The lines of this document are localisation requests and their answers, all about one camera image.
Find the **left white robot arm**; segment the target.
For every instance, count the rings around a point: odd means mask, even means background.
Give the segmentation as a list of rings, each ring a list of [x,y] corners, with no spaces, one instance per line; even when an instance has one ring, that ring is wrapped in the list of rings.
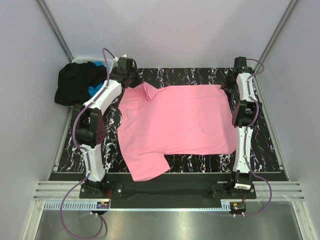
[[[126,88],[142,83],[137,73],[137,63],[126,55],[106,66],[106,80],[102,87],[85,103],[76,104],[72,110],[72,140],[82,152],[85,177],[80,181],[81,198],[103,198],[111,195],[102,160],[102,143],[106,130],[103,115],[110,104]]]

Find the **pink t shirt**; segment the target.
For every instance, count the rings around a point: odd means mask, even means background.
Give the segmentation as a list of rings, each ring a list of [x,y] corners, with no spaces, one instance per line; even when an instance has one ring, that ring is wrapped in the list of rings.
[[[125,90],[118,106],[121,155],[135,182],[170,169],[167,155],[229,155],[236,130],[226,93],[216,84]]]

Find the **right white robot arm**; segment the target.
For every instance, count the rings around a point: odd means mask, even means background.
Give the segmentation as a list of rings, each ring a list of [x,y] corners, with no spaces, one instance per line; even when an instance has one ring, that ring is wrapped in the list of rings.
[[[251,141],[262,104],[254,93],[254,70],[243,56],[234,59],[221,89],[226,91],[238,87],[239,101],[232,113],[232,125],[236,131],[235,161],[225,191],[235,199],[241,199],[253,189],[253,170],[250,164]]]

